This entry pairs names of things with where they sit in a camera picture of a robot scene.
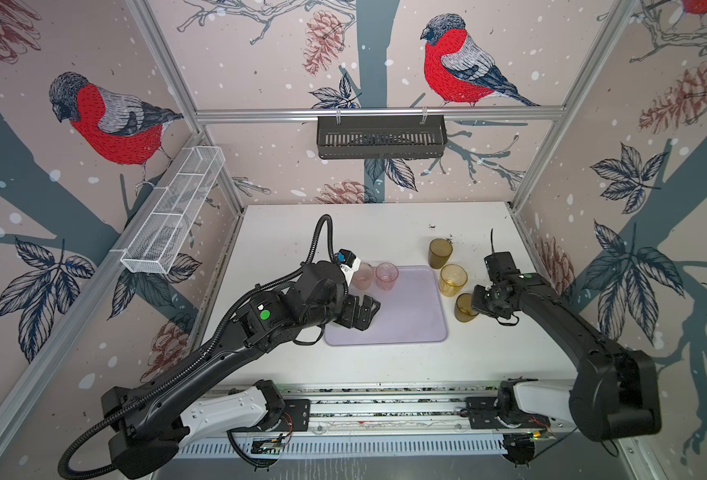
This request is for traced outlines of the pink glass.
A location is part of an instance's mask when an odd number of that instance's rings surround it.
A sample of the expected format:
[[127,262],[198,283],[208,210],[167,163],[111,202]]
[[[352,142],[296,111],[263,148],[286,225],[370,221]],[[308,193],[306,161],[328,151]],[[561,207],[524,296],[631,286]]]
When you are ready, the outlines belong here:
[[367,262],[361,262],[359,269],[353,274],[352,285],[359,291],[368,290],[375,279],[375,268]]
[[383,262],[375,268],[375,283],[383,291],[391,291],[399,279],[399,268],[393,263]]

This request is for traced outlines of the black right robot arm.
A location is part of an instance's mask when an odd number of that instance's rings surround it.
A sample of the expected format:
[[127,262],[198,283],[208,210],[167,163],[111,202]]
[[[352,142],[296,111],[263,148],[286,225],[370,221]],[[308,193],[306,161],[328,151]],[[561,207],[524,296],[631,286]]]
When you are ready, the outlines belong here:
[[533,414],[569,422],[595,442],[661,432],[659,380],[651,356],[621,346],[571,312],[537,273],[517,269],[509,252],[485,258],[491,286],[475,286],[473,310],[501,325],[514,326],[517,314],[535,320],[567,354],[574,382],[518,379],[503,382],[501,420]]

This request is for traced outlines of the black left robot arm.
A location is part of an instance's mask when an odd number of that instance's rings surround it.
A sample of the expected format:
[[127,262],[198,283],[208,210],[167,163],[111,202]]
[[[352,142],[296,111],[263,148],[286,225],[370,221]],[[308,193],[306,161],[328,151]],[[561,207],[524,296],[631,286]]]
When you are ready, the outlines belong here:
[[230,308],[212,338],[179,364],[135,389],[116,387],[102,398],[110,471],[145,477],[201,439],[232,431],[267,431],[286,404],[274,382],[219,398],[206,393],[237,370],[285,343],[299,344],[308,328],[338,324],[366,330],[379,302],[349,292],[361,261],[342,250],[330,261],[306,262],[296,272],[258,285]]

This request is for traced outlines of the lilac plastic tray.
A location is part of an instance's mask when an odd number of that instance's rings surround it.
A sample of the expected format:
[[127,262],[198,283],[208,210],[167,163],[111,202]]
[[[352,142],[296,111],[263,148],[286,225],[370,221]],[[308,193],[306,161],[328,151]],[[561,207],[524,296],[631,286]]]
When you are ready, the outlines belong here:
[[381,309],[367,330],[328,328],[329,346],[424,344],[447,339],[447,320],[435,271],[429,266],[403,266],[395,287],[372,287],[367,295],[381,302]]

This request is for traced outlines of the dark olive glass near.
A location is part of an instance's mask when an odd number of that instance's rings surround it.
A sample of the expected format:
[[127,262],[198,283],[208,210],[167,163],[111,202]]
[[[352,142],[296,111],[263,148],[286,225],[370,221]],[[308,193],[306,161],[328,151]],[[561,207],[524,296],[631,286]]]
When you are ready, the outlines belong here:
[[455,319],[461,323],[471,322],[471,320],[474,320],[479,315],[479,312],[473,308],[473,294],[462,293],[457,296],[453,315],[455,315]]

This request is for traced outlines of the dark olive glass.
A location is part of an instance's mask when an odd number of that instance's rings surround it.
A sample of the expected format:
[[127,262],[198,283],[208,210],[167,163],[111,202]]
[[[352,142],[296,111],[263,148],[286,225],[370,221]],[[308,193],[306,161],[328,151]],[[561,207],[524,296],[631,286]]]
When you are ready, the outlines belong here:
[[447,238],[435,238],[429,244],[429,266],[441,269],[453,254],[453,243]]
[[457,296],[453,315],[455,315],[455,319],[461,323],[471,322],[471,320],[474,320],[479,315],[479,312],[473,308],[473,294],[462,293]]

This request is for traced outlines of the yellow amber glass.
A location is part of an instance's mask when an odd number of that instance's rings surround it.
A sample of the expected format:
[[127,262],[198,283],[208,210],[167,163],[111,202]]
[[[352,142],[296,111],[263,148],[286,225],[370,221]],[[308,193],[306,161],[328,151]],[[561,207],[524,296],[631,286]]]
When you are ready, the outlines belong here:
[[439,293],[445,297],[459,294],[467,285],[467,271],[457,264],[447,264],[439,272]]

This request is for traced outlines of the dark olive glass far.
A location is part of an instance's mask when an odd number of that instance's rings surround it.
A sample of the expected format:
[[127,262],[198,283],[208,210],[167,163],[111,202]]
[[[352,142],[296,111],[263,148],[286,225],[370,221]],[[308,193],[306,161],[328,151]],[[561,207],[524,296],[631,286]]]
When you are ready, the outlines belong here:
[[453,243],[447,238],[435,238],[429,244],[429,266],[441,269],[453,254]]

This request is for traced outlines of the aluminium back crossbar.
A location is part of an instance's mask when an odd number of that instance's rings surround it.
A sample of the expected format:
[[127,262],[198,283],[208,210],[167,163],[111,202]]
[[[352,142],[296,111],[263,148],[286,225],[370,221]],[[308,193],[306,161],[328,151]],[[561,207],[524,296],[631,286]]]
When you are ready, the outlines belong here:
[[501,121],[557,121],[565,115],[561,106],[483,106],[483,107],[417,107],[417,108],[361,108],[361,109],[237,109],[201,110],[195,113],[195,120],[201,125],[231,123],[293,123],[316,121],[331,117],[393,117],[443,116],[445,120],[501,120]]

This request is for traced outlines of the aluminium front rail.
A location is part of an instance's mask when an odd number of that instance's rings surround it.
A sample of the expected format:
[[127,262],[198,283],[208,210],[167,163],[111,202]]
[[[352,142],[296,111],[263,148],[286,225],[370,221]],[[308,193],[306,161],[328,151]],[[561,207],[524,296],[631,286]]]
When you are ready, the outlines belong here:
[[189,401],[170,391],[143,402],[125,424],[139,438],[171,439],[181,446],[227,432],[269,432],[289,399],[309,399],[309,430],[317,435],[353,432],[427,431],[471,429],[461,417],[468,397],[499,398],[493,390],[418,389],[399,392],[315,391],[285,398],[270,380],[246,390],[231,390]]

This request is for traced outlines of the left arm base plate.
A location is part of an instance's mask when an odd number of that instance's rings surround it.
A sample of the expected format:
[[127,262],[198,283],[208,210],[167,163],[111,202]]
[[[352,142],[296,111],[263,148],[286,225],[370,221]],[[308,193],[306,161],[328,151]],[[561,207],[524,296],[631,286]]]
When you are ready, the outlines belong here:
[[289,399],[277,421],[268,429],[269,432],[296,433],[307,432],[311,420],[311,401],[309,399]]

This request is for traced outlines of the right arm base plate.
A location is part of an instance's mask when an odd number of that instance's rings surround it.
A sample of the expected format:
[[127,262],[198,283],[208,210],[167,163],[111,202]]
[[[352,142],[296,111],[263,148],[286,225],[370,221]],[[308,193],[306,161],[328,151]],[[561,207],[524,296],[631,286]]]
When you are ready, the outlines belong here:
[[469,420],[473,430],[551,428],[549,418],[523,412],[511,399],[491,396],[468,397],[461,417]]

